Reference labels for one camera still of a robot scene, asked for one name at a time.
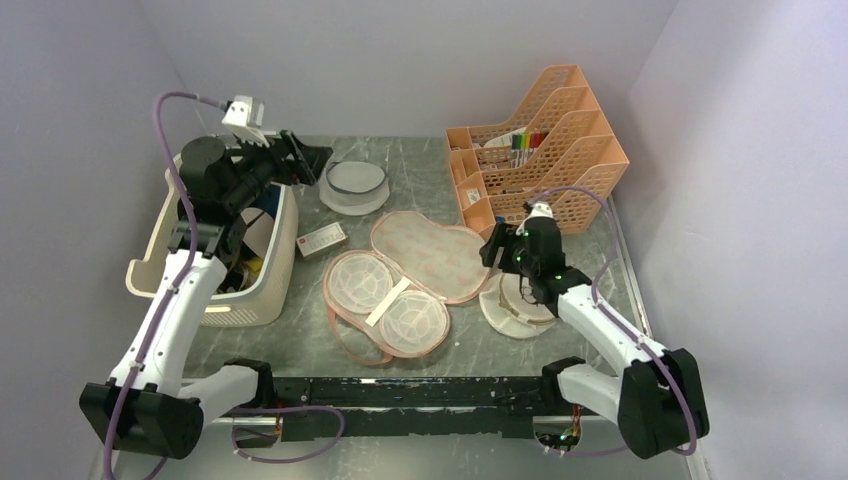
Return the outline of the floral pink laundry bag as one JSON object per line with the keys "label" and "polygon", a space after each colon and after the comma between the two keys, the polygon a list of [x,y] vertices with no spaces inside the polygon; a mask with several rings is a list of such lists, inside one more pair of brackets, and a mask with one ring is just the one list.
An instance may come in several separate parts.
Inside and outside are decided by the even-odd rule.
{"label": "floral pink laundry bag", "polygon": [[325,269],[322,287],[331,332],[364,334],[380,353],[374,365],[420,358],[451,329],[449,306],[478,296],[489,276],[473,230],[436,223],[413,211],[380,217],[367,250],[350,250]]}

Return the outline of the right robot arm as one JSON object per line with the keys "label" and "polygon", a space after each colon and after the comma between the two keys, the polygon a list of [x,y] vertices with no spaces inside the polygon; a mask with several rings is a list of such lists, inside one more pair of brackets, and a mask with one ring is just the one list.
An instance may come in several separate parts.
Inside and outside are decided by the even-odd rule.
{"label": "right robot arm", "polygon": [[626,449],[641,459],[696,452],[710,424],[694,355],[670,350],[628,323],[595,281],[567,264],[552,219],[497,224],[480,257],[486,267],[527,280],[536,303],[583,335],[613,369],[607,375],[575,358],[550,364],[539,389],[548,412],[588,408],[616,425]]}

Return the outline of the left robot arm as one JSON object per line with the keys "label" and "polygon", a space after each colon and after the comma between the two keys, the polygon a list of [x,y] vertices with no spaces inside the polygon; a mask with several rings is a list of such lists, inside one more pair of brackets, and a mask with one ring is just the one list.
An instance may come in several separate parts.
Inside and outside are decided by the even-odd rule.
{"label": "left robot arm", "polygon": [[79,398],[106,451],[182,459],[211,421],[238,408],[254,416],[273,409],[277,388],[266,362],[233,359],[190,386],[182,383],[183,368],[205,310],[238,258],[243,211],[272,184],[314,185],[332,154],[287,130],[260,145],[204,136],[182,148],[179,217],[153,302],[108,379],[87,384]]}

